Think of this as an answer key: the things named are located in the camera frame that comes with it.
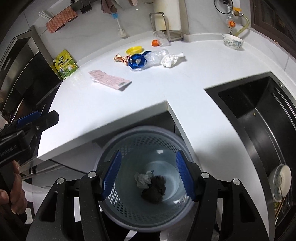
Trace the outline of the person's left hand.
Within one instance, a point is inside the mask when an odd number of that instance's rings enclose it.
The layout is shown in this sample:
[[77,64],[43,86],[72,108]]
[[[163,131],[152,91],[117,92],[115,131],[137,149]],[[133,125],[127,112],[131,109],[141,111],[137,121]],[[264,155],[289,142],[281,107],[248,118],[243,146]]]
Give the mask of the person's left hand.
[[14,183],[10,194],[1,190],[1,206],[11,201],[11,211],[13,214],[21,215],[27,209],[27,200],[22,188],[22,177],[20,176],[20,166],[16,161],[12,161],[14,171]]

